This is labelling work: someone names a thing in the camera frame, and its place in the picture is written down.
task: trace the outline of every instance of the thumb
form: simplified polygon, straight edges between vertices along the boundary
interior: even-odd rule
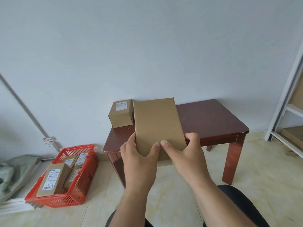
[[[161,143],[162,148],[168,154],[168,156],[172,159],[172,161],[174,161],[175,157],[177,156],[177,154],[180,153],[180,151],[178,151],[176,148],[174,148],[172,146],[172,144],[170,144],[166,140],[162,140],[160,143]]]
[[[157,162],[159,153],[160,153],[160,143],[154,143],[147,157]]]

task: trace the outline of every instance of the wooden table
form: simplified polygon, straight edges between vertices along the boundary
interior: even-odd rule
[[[184,133],[196,132],[201,146],[229,143],[222,181],[232,184],[249,128],[215,99],[176,105]],[[135,132],[134,125],[112,128],[103,151],[125,187],[120,146]]]

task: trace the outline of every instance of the table top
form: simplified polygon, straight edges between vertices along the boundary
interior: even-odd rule
[[[176,108],[183,132],[196,132],[200,139],[219,138],[249,132],[249,128],[216,99],[180,104],[176,105]],[[120,146],[134,132],[134,125],[112,128],[103,151],[119,151]]]

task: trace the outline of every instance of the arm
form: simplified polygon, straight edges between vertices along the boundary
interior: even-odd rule
[[[256,227],[211,180],[199,135],[189,133],[185,138],[189,139],[189,145],[184,151],[178,151],[165,140],[161,141],[161,146],[193,191],[207,226]]]
[[[156,179],[160,143],[155,143],[145,158],[136,150],[133,133],[121,146],[126,188],[109,227],[143,227],[147,195]]]

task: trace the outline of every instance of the person's left hand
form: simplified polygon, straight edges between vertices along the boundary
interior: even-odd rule
[[[160,152],[160,143],[155,143],[148,156],[143,157],[136,150],[136,133],[121,146],[121,155],[124,163],[126,188],[125,192],[134,192],[148,195],[157,173],[157,160]]]

